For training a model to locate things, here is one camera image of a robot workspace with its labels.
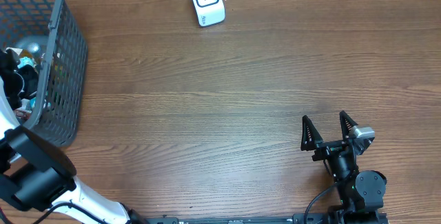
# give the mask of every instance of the black cable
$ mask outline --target black cable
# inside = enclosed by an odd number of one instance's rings
[[[80,211],[81,213],[85,214],[86,216],[88,216],[92,220],[96,221],[97,223],[107,224],[105,221],[98,219],[97,217],[95,217],[91,213],[89,213],[88,211],[84,210],[82,207],[79,207],[79,206],[77,206],[77,205],[75,205],[73,203],[60,203],[60,204],[55,205],[54,207],[51,207],[50,210],[48,210],[44,215],[42,215],[38,220],[36,220],[34,222],[34,224],[39,224],[41,221],[46,219],[51,213],[53,213],[53,211],[55,211],[57,208],[63,207],[63,206],[68,206],[69,208],[73,207],[74,209],[76,209],[76,210]]]
[[[0,219],[5,223],[5,224],[12,224],[11,221],[8,220],[8,217],[6,217],[5,213],[3,212],[3,210],[0,207]]]
[[[341,183],[347,181],[348,179],[351,178],[352,174],[357,170],[358,166],[357,166],[357,156],[356,156],[356,150],[353,146],[353,143],[349,143],[349,147],[352,148],[352,154],[353,154],[353,164],[354,167],[352,168],[351,172],[341,181],[338,181],[336,183],[334,183],[333,185],[329,186],[327,189],[323,190],[320,194],[318,194],[316,197],[314,197],[314,199],[312,199],[312,201],[309,203],[308,207],[305,210],[305,213],[303,214],[303,223],[304,224],[308,224],[308,213],[312,208],[312,205],[322,196],[326,195],[328,192],[330,192],[332,189],[334,189],[336,186],[339,186]]]

